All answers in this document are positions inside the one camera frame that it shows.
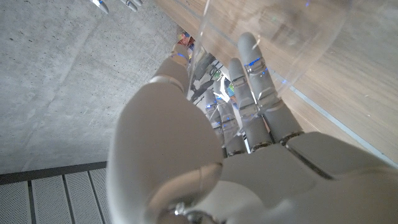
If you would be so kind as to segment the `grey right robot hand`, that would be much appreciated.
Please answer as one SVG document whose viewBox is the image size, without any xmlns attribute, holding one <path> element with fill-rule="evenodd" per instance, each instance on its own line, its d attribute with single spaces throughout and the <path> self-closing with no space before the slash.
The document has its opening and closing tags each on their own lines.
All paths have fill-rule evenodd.
<svg viewBox="0 0 398 224">
<path fill-rule="evenodd" d="M 105 14 L 109 14 L 109 9 L 103 0 L 90 0 L 96 7 L 98 7 Z M 128 7 L 132 12 L 137 12 L 138 7 L 141 7 L 142 0 L 121 0 L 121 2 Z"/>
</svg>

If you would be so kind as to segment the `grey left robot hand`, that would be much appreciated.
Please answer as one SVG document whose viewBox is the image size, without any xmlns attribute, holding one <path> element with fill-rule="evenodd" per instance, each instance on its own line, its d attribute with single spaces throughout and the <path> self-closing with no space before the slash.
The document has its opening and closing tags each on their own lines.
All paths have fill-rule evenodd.
<svg viewBox="0 0 398 224">
<path fill-rule="evenodd" d="M 123 108 L 107 195 L 115 223 L 396 223 L 397 166 L 337 138 L 305 133 L 279 98 L 255 37 L 229 74 L 247 139 L 220 142 L 186 98 L 182 45 Z"/>
</svg>

